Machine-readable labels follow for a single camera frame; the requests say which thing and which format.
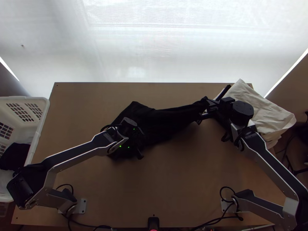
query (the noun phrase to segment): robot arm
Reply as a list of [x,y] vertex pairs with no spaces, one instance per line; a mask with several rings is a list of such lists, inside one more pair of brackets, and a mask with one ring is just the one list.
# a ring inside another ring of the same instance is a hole
[[[284,206],[280,206],[258,198],[252,190],[246,189],[233,194],[235,207],[281,225],[286,231],[308,230],[306,187],[266,149],[264,140],[250,120],[254,113],[253,107],[231,97],[222,98],[229,88],[230,86],[216,100],[203,98],[207,101],[202,104],[206,105],[207,113],[201,115],[197,123],[210,118],[217,120],[226,130],[221,140],[231,141],[247,157],[256,161],[286,196]],[[119,126],[113,125],[102,131],[90,142],[49,156],[41,163],[21,168],[8,183],[7,189],[20,209],[31,209],[39,205],[57,208],[66,215],[82,213],[78,211],[80,203],[68,189],[62,192],[53,189],[56,174],[93,156],[110,155],[116,150],[119,152],[124,143],[124,146],[129,144],[139,152],[143,135],[137,124],[125,117]],[[139,152],[137,157],[141,159],[143,156]]]
[[238,204],[240,211],[255,213],[276,225],[281,225],[286,231],[308,229],[308,191],[267,150],[265,141],[250,120],[253,107],[230,97],[219,101],[209,100],[209,103],[208,113],[202,115],[203,119],[216,119],[226,130],[222,141],[233,142],[245,156],[259,165],[286,196],[284,206],[280,206],[258,198],[252,190],[246,189],[232,196],[235,205]]
[[32,209],[34,206],[57,208],[60,212],[70,215],[84,213],[76,210],[81,201],[68,190],[62,192],[53,189],[58,172],[72,167],[93,156],[106,156],[120,148],[128,137],[134,139],[138,133],[137,124],[128,118],[121,125],[108,128],[95,135],[87,143],[59,152],[45,158],[41,163],[29,164],[14,173],[7,189],[19,209]]

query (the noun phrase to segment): black fabric in basket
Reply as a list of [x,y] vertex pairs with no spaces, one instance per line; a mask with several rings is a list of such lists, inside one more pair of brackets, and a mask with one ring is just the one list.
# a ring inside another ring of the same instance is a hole
[[0,158],[0,169],[16,171],[23,167],[30,149],[29,144],[12,143]]

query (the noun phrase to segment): white wall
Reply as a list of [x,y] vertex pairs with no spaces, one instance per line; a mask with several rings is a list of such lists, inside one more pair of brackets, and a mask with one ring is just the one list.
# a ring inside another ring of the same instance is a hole
[[265,95],[308,47],[307,10],[304,0],[2,0],[0,56],[33,96],[54,82],[239,78]]

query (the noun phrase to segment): wire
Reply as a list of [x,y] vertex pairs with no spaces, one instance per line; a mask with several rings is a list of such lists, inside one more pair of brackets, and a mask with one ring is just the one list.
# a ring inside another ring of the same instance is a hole
[[21,225],[21,226],[19,226],[19,228],[18,228],[18,230],[17,231],[21,231],[22,230],[22,228],[24,227],[25,225]]
[[285,160],[286,152],[287,152],[287,150],[288,150],[289,144],[290,144],[291,141],[294,139],[294,137],[296,137],[296,135],[291,136],[291,137],[288,139],[288,141],[287,141],[286,148],[285,148],[285,152],[283,153],[283,156],[282,156],[282,159],[281,159],[281,163],[282,163],[282,164],[283,164],[283,161]]
[[219,191],[219,195],[220,195],[220,198],[221,198],[222,201],[225,201],[225,202],[228,202],[228,203],[233,203],[233,201],[227,201],[226,199],[223,198],[223,196],[221,195],[221,192],[223,191],[223,189],[230,189],[230,190],[233,192],[233,194],[235,193],[234,190],[231,189],[231,188],[228,187],[228,186],[224,186],[224,187],[222,187],[222,188],[220,189],[220,191]]
[[226,214],[227,210],[228,210],[232,205],[234,205],[234,202],[231,203],[231,204],[227,207],[227,209],[224,211],[224,213],[223,213],[223,215],[222,215],[221,217],[215,218],[215,219],[210,220],[210,221],[208,221],[208,222],[206,222],[206,223],[204,223],[204,224],[201,224],[201,225],[199,225],[199,226],[197,226],[197,227],[194,227],[194,228],[192,228],[190,231],[195,231],[195,230],[197,230],[197,229],[199,229],[199,228],[202,228],[202,227],[204,227],[204,226],[209,226],[209,225],[217,224],[217,223],[220,222],[222,219],[230,218],[230,217],[225,217],[225,218],[224,218],[224,215]]
[[[199,226],[197,226],[197,227],[194,227],[194,228],[192,228],[190,231],[195,231],[195,230],[197,230],[197,229],[199,229],[199,228],[202,228],[202,227],[204,227],[204,226],[210,226],[210,225],[217,224],[217,223],[220,222],[222,219],[238,218],[240,221],[243,221],[243,220],[244,220],[244,219],[243,219],[242,217],[240,217],[237,213],[235,213],[235,216],[228,216],[228,217],[225,217],[226,212],[228,211],[228,209],[229,209],[232,205],[235,204],[235,202],[234,202],[234,201],[227,201],[226,199],[224,199],[224,198],[222,197],[221,193],[222,193],[223,189],[230,189],[230,190],[235,194],[235,191],[234,191],[232,188],[228,187],[228,186],[224,186],[224,187],[222,187],[222,188],[220,189],[219,195],[220,195],[221,200],[230,203],[229,206],[224,210],[223,215],[222,215],[221,217],[219,217],[219,218],[213,219],[213,220],[208,221],[208,222],[206,222],[206,223],[204,223],[204,224],[201,224],[201,225],[199,225]],[[235,197],[232,197],[232,198],[236,201],[236,212],[238,212],[238,211],[239,211],[239,204],[238,204],[238,201],[237,201],[237,199],[236,199]]]
[[60,187],[66,186],[66,185],[70,186],[71,192],[72,192],[72,194],[74,195],[74,188],[73,188],[73,186],[72,186],[71,184],[61,184],[61,185],[59,185],[58,187],[56,187],[56,190],[57,190],[58,188],[60,188]]
[[284,150],[286,150],[286,149],[284,148],[284,149],[280,150],[279,152],[275,152],[275,154],[281,153],[281,152],[283,152]]
[[69,231],[72,231],[72,228],[70,227],[70,219],[72,218],[72,215],[73,215],[73,214],[71,214],[71,215],[68,217],[68,219],[67,219],[67,226],[68,226],[68,228],[69,228]]
[[[74,187],[73,187],[71,184],[61,184],[61,185],[59,185],[56,189],[58,189],[58,188],[60,188],[60,187],[63,187],[63,186],[66,186],[66,185],[68,185],[68,186],[70,186],[70,187],[72,188],[72,195],[74,195]],[[68,226],[68,228],[69,228],[69,231],[72,231],[72,228],[71,228],[71,226],[70,226],[70,223],[71,223],[71,222],[73,222],[73,223],[75,223],[75,224],[77,224],[77,225],[80,225],[80,226],[95,228],[94,230],[96,230],[96,229],[111,229],[111,230],[112,230],[112,228],[111,228],[110,226],[108,226],[108,225],[94,226],[94,225],[88,225],[88,224],[79,223],[79,222],[73,220],[73,218],[72,218],[73,214],[71,214],[69,217],[67,217],[67,216],[66,216],[65,214],[63,214],[63,213],[62,213],[61,215],[67,219],[67,226]]]

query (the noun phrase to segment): white laundry basket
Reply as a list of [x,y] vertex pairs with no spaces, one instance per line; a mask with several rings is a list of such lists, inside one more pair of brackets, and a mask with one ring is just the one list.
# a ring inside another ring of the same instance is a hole
[[[25,165],[30,164],[49,108],[43,97],[0,97],[0,158],[14,142],[31,144]],[[13,201],[6,189],[13,171],[0,170],[0,202]]]

